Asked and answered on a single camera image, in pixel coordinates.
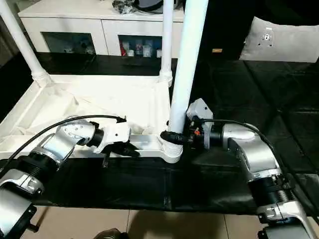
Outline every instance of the black cloth table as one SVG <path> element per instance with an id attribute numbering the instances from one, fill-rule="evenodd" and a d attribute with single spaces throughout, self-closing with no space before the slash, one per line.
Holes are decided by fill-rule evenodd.
<path id="1" fill-rule="evenodd" d="M 158 59 L 52 53 L 38 57 L 50 74 L 157 75 L 160 70 Z M 32 78 L 18 55 L 0 69 L 0 79 L 11 94 L 0 96 L 3 119 Z M 257 126 L 319 206 L 318 80 L 319 64 L 198 62 L 191 101 L 203 98 L 216 119 Z M 186 148 L 180 162 L 172 165 L 160 158 L 111 158 L 108 168 L 101 165 L 102 159 L 69 159 L 36 203 L 233 214 L 253 214 L 256 209 L 238 160 L 219 148 L 204 153 Z"/>

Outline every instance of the black cable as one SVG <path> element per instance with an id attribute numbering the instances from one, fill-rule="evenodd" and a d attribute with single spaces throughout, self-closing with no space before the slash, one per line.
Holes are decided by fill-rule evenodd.
<path id="1" fill-rule="evenodd" d="M 55 123 L 47 128 L 45 128 L 44 130 L 40 131 L 39 133 L 37 133 L 35 136 L 33 136 L 31 139 L 29 139 L 27 142 L 25 142 L 20 148 L 18 148 L 7 160 L 7 162 L 5 163 L 5 165 L 1 168 L 0 173 L 3 172 L 5 170 L 5 168 L 8 167 L 8 165 L 11 163 L 11 161 L 25 148 L 27 147 L 30 143 L 32 143 L 35 139 L 37 139 L 38 137 L 40 137 L 42 134 L 46 133 L 47 131 L 49 131 L 52 128 L 55 128 L 59 125 L 62 125 L 64 123 L 68 123 L 71 121 L 75 121 L 75 120 L 82 120 L 82 119 L 90 119 L 90 118 L 107 118 L 107 119 L 116 119 L 117 121 L 120 122 L 125 122 L 126 119 L 118 117 L 118 116 L 108 116 L 108 115 L 90 115 L 90 116 L 77 116 L 77 117 L 73 117 L 70 119 L 65 119 L 62 120 L 58 123 Z"/>
<path id="2" fill-rule="evenodd" d="M 238 124 L 241 125 L 243 127 L 246 127 L 248 129 L 250 129 L 252 132 L 256 133 L 259 135 L 260 139 L 262 141 L 264 141 L 268 147 L 270 148 L 271 152 L 273 153 L 273 155 L 275 156 L 275 158 L 277 159 L 277 162 L 279 163 L 280 169 L 283 172 L 283 175 L 288 179 L 288 174 L 286 172 L 286 168 L 288 169 L 289 173 L 292 174 L 294 180 L 298 183 L 298 185 L 300 186 L 302 192 L 304 193 L 304 195 L 307 197 L 307 199 L 309 200 L 309 202 L 312 204 L 314 211 L 312 211 L 311 208 L 309 208 L 307 206 L 307 204 L 305 202 L 303 202 L 301 196 L 298 195 L 298 193 L 294 191 L 294 195 L 296 196 L 296 198 L 298 199 L 298 201 L 302 204 L 302 206 L 304 208 L 308 208 L 311 217 L 314 219 L 314 221 L 319 225 L 319 219 L 317 218 L 317 215 L 319 215 L 319 210 L 316 207 L 314 201 L 311 199 L 309 193 L 306 191 L 304 185 L 301 183 L 300 179 L 298 178 L 298 176 L 296 175 L 296 173 L 292 170 L 292 168 L 289 166 L 289 164 L 285 163 L 282 159 L 282 157 L 275 151 L 275 148 L 273 147 L 273 145 L 271 144 L 271 142 L 267 139 L 267 137 L 262 134 L 257 128 L 255 128 L 254 126 L 247 124 L 247 123 L 242 123 L 236 120 L 230 120 L 230 119 L 200 119 L 201 122 L 215 122 L 215 123 L 233 123 L 233 124 Z"/>

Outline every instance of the white pole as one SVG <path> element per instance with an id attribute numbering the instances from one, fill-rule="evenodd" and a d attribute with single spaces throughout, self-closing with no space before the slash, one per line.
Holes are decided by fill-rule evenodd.
<path id="1" fill-rule="evenodd" d="M 174 83 L 168 131 L 177 133 L 183 132 L 207 6 L 208 0 L 186 1 L 182 40 Z M 175 159 L 175 161 L 171 163 L 179 160 L 179 157 L 177 156 L 181 155 L 182 146 L 165 141 L 163 148 L 167 155 L 170 155 Z"/>
<path id="2" fill-rule="evenodd" d="M 0 15 L 3 18 L 8 30 L 11 33 L 16 45 L 22 53 L 25 61 L 27 62 L 33 79 L 40 85 L 45 86 L 50 82 L 50 76 L 40 65 L 35 53 L 25 38 L 18 22 L 14 18 L 11 9 L 9 8 L 6 0 L 0 0 Z"/>
<path id="3" fill-rule="evenodd" d="M 173 32 L 174 0 L 164 0 L 163 6 L 163 37 L 160 80 L 167 81 L 171 86 L 171 42 Z"/>

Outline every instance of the white fabric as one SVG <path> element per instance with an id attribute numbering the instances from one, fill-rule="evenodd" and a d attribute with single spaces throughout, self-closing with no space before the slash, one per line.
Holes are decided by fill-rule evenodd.
<path id="1" fill-rule="evenodd" d="M 241 60 L 316 62 L 319 26 L 277 25 L 254 18 Z"/>

